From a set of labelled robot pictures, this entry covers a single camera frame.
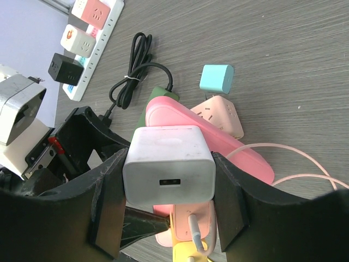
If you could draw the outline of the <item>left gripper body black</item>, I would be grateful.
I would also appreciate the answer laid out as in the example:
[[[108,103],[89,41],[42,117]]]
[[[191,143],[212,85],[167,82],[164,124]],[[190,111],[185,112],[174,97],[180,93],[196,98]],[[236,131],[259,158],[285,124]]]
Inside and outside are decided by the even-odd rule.
[[[58,128],[51,128],[26,155],[22,191],[46,191],[63,185],[91,169],[96,152],[102,161],[128,148],[130,143],[110,129],[110,120],[91,107],[75,108]]]

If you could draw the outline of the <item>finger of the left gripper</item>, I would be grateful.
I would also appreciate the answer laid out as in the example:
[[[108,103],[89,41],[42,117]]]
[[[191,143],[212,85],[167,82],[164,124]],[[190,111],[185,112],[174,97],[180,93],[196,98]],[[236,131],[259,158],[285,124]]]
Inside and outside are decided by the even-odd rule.
[[[170,228],[169,215],[163,217],[132,207],[118,208],[118,214],[122,224],[119,250]]]

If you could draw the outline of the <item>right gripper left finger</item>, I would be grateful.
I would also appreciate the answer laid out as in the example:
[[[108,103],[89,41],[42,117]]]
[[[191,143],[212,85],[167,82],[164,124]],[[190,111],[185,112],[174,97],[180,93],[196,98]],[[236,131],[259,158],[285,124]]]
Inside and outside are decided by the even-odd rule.
[[[1,261],[113,261],[125,212],[122,149],[98,167],[27,197],[1,192]]]

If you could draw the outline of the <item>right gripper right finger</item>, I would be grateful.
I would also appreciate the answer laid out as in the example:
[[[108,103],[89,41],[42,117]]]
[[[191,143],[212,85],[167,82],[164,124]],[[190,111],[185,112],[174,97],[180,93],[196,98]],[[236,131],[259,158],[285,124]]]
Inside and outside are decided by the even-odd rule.
[[[214,153],[214,205],[228,261],[348,261],[348,190],[312,200],[274,188]]]

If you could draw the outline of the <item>peach USB charger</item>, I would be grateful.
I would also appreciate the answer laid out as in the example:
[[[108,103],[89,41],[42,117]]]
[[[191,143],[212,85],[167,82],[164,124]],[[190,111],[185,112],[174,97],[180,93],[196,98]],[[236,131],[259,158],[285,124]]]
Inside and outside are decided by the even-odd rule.
[[[205,238],[210,232],[211,202],[175,204],[172,210],[173,233],[176,240],[191,241],[192,236]]]

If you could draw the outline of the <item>white USB charger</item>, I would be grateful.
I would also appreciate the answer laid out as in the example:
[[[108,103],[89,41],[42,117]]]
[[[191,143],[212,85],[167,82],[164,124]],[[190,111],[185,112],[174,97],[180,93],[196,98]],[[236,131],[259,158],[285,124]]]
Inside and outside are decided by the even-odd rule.
[[[215,193],[215,162],[197,126],[137,128],[122,174],[132,205],[203,203]]]

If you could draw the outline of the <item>light pink cube adapter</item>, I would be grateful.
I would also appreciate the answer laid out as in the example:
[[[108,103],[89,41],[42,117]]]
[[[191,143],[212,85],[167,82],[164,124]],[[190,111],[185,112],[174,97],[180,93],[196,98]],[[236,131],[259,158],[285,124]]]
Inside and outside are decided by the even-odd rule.
[[[212,96],[190,110],[236,139],[244,136],[234,104],[222,96]]]

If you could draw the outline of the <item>teal plug adapter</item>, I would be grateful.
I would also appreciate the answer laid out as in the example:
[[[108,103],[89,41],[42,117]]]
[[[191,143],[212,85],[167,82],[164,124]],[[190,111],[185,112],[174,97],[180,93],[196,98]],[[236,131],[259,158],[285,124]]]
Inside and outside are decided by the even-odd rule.
[[[205,64],[199,88],[213,93],[229,94],[234,76],[234,67],[229,64]]]

